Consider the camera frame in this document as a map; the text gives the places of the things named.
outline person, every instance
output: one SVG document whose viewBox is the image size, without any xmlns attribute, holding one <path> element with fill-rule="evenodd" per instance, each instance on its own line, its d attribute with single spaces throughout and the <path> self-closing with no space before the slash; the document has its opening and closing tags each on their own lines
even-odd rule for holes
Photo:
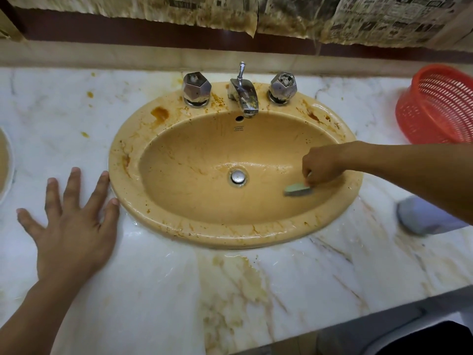
<svg viewBox="0 0 473 355">
<path fill-rule="evenodd" d="M 312 148 L 302 160 L 302 173 L 310 186 L 331 181 L 346 170 L 384 178 L 473 223 L 472 144 L 386 146 L 356 141 Z M 38 282 L 0 329 L 0 354 L 50 353 L 79 289 L 109 260 L 115 246 L 119 205 L 117 199 L 111 199 L 99 223 L 108 183 L 108 173 L 104 172 L 81 209 L 80 170 L 73 168 L 62 206 L 57 180 L 48 180 L 46 227 L 25 209 L 18 210 L 18 221 L 38 248 Z"/>
</svg>

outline yellow sink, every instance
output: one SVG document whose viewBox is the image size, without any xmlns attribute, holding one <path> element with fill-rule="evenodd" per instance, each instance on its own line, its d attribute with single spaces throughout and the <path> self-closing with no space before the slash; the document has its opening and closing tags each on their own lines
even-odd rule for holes
<svg viewBox="0 0 473 355">
<path fill-rule="evenodd" d="M 347 171 L 309 196 L 283 190 L 303 181 L 311 147 L 355 140 L 347 125 L 300 93 L 274 105 L 261 83 L 254 84 L 260 111 L 243 119 L 227 86 L 213 84 L 204 108 L 186 106 L 176 91 L 127 119 L 109 157 L 123 206 L 154 230 L 219 248 L 287 241 L 337 218 L 357 196 L 361 173 Z"/>
</svg>

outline faucet knob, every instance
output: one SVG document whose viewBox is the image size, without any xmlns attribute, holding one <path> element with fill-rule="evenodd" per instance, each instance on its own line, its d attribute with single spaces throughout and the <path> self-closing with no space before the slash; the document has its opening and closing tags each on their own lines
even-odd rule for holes
<svg viewBox="0 0 473 355">
<path fill-rule="evenodd" d="M 191 107 L 205 107 L 209 103 L 212 85 L 200 72 L 188 73 L 182 82 L 184 102 Z"/>
<path fill-rule="evenodd" d="M 238 72 L 238 76 L 236 79 L 241 81 L 243 79 L 243 72 L 245 71 L 246 64 L 244 62 L 240 62 L 240 71 Z"/>
<path fill-rule="evenodd" d="M 271 81 L 268 98 L 277 105 L 285 105 L 296 93 L 297 84 L 294 75 L 280 72 Z"/>
</svg>

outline sink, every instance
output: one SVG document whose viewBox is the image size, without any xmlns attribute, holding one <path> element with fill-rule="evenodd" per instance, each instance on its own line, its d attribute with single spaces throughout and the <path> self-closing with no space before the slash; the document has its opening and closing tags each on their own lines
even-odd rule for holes
<svg viewBox="0 0 473 355">
<path fill-rule="evenodd" d="M 210 102 L 190 108 L 177 91 L 151 101 L 122 125 L 110 150 L 113 190 L 131 215 L 171 237 L 219 248 L 261 247 L 314 232 L 358 194 L 347 171 L 309 196 L 284 197 L 303 181 L 311 147 L 354 141 L 330 109 L 298 93 L 285 106 L 255 83 L 259 113 L 244 118 L 212 85 Z"/>
</svg>

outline chrome faucet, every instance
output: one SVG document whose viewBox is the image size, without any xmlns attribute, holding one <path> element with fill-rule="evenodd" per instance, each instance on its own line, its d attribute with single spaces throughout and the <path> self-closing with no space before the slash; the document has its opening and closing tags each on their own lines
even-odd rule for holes
<svg viewBox="0 0 473 355">
<path fill-rule="evenodd" d="M 231 78 L 228 84 L 228 98 L 237 101 L 243 115 L 252 118 L 258 113 L 258 96 L 256 90 L 248 79 L 243 79 L 245 63 L 240 62 L 240 72 L 236 78 Z"/>
</svg>

